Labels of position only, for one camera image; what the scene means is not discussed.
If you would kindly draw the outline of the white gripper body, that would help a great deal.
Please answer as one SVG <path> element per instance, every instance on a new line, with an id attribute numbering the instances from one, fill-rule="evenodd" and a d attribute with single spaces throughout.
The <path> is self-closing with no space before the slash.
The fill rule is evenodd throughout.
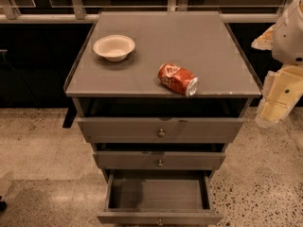
<path id="1" fill-rule="evenodd" d="M 303 65 L 303 0 L 294 0 L 277 19 L 272 56 L 285 64 Z"/>

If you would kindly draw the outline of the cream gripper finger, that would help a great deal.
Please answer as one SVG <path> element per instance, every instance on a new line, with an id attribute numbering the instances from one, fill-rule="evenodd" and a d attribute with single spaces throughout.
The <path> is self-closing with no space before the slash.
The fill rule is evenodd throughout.
<path id="1" fill-rule="evenodd" d="M 273 32 L 275 26 L 267 28 L 260 36 L 258 36 L 251 46 L 258 50 L 271 50 L 273 47 Z"/>
<path id="2" fill-rule="evenodd" d="M 258 105 L 256 123 L 269 128 L 285 119 L 303 96 L 303 66 L 284 64 L 277 72 L 269 71 Z"/>

